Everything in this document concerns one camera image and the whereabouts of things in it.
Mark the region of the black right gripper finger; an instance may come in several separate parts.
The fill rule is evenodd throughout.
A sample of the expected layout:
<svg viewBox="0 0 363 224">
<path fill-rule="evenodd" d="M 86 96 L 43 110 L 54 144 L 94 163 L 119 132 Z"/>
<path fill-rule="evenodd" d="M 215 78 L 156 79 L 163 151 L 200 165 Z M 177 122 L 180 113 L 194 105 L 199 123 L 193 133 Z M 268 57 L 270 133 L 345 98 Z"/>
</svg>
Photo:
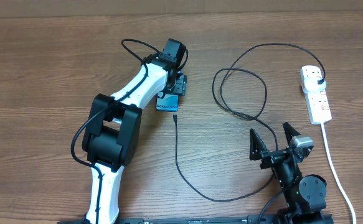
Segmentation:
<svg viewBox="0 0 363 224">
<path fill-rule="evenodd" d="M 290 123 L 288 122 L 283 123 L 283 129 L 288 144 L 290 144 L 293 137 L 300 135 L 300 133 L 297 130 L 295 130 L 295 128 L 292 127 L 292 125 L 290 125 Z"/>
<path fill-rule="evenodd" d="M 262 155 L 267 153 L 268 149 L 258 133 L 252 128 L 250 129 L 250 156 L 251 161 L 256 161 L 262 158 Z"/>
</svg>

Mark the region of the blue Samsung Galaxy smartphone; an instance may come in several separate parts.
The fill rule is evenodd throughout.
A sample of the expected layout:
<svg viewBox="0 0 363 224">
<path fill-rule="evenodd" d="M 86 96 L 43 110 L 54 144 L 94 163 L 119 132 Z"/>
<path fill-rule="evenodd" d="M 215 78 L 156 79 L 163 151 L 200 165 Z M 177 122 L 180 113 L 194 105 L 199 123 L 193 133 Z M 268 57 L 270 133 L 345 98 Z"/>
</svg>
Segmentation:
<svg viewBox="0 0 363 224">
<path fill-rule="evenodd" d="M 179 106 L 179 96 L 165 94 L 158 96 L 156 100 L 156 109 L 158 111 L 176 112 Z"/>
</svg>

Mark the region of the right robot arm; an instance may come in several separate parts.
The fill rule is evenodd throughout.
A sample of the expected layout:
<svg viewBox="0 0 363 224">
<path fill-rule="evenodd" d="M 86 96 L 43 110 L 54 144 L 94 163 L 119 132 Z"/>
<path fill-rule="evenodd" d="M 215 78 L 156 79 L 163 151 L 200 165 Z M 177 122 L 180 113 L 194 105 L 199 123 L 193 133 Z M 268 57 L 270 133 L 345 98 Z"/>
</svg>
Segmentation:
<svg viewBox="0 0 363 224">
<path fill-rule="evenodd" d="M 325 215 L 327 182 L 320 175 L 302 176 L 298 164 L 309 156 L 314 141 L 297 132 L 289 123 L 283 123 L 288 146 L 285 149 L 269 151 L 258 133 L 250 130 L 251 161 L 260 161 L 261 169 L 271 169 L 278 181 L 278 192 L 262 208 L 259 215 L 249 215 L 249 223 L 332 223 L 331 215 Z M 280 195 L 284 196 L 286 207 L 276 214 L 265 215 L 269 205 Z"/>
</svg>

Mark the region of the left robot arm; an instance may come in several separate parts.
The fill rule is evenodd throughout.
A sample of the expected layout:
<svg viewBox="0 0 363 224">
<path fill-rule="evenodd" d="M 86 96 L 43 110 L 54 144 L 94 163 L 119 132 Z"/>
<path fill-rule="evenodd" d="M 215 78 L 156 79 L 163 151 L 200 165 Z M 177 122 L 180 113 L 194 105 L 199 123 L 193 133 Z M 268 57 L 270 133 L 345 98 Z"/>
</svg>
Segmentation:
<svg viewBox="0 0 363 224">
<path fill-rule="evenodd" d="M 155 96 L 185 93 L 176 85 L 187 59 L 187 47 L 169 39 L 163 50 L 138 58 L 139 72 L 122 89 L 94 97 L 88 120 L 78 130 L 83 134 L 86 165 L 92 170 L 90 207 L 82 223 L 118 220 L 121 177 L 138 145 L 143 109 Z"/>
</svg>

